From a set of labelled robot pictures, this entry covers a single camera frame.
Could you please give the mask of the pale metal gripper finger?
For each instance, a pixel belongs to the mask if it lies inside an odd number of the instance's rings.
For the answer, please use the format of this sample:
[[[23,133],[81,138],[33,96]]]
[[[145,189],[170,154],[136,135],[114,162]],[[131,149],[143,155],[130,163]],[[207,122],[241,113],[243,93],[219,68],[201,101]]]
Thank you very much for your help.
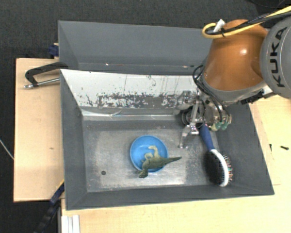
[[[187,112],[193,108],[197,101],[197,93],[192,91],[183,91],[177,98],[176,112]]]
[[[195,125],[186,125],[182,132],[181,132],[181,136],[180,136],[180,141],[179,141],[179,148],[183,149],[185,148],[185,140],[187,138],[187,136],[192,135],[192,136],[196,136],[199,135],[199,130],[197,129],[197,127]]]

